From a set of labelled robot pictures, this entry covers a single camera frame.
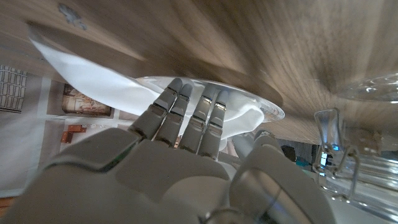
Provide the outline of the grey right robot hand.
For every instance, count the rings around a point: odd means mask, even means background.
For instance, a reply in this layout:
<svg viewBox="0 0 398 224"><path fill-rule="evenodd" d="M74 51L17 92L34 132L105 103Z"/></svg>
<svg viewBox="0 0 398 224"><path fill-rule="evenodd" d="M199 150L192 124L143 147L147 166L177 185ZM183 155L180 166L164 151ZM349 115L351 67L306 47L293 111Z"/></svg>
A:
<svg viewBox="0 0 398 224"><path fill-rule="evenodd" d="M239 167L218 160L229 92L174 79L128 130L57 154L2 223L334 223L325 195L259 131Z"/></svg>

